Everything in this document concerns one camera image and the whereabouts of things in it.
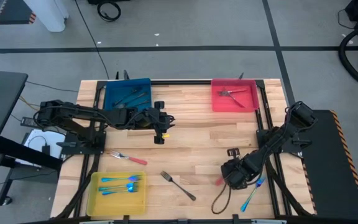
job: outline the wooden table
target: wooden table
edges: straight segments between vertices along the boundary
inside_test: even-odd
[[[284,122],[287,107],[283,88],[279,79],[266,79],[265,86],[274,125]],[[77,103],[92,106],[96,80],[82,81]],[[165,101],[165,111],[174,115],[175,127],[168,130],[169,138],[164,145],[153,142],[154,131],[118,131],[107,128],[106,150],[100,158],[99,171],[138,171],[147,174],[146,212],[131,215],[130,219],[222,219],[232,218],[273,218],[268,183],[258,190],[246,212],[240,207],[253,187],[232,190],[231,201],[220,215],[211,212],[212,201],[222,190],[215,186],[221,176],[220,166],[229,158],[226,150],[238,147],[241,154],[257,149],[255,113],[214,113],[211,109],[210,85],[158,85],[152,87],[152,99]],[[259,92],[259,105],[262,97]],[[262,119],[267,127],[264,110]],[[87,121],[78,121],[83,126]],[[106,154],[114,149],[127,155],[145,159],[149,164],[143,166],[135,162],[116,159]],[[299,158],[281,154],[283,172],[288,188],[304,208],[313,213],[312,201],[306,184],[305,174]],[[58,215],[70,201],[78,188],[83,156],[73,156],[64,163],[60,172],[51,217]],[[191,201],[178,187],[160,176],[164,170],[197,197]],[[281,194],[278,195],[280,211],[283,213]],[[226,203],[228,189],[215,204],[220,210]],[[85,215],[88,193],[83,196],[81,215]],[[122,220],[120,217],[98,217]]]

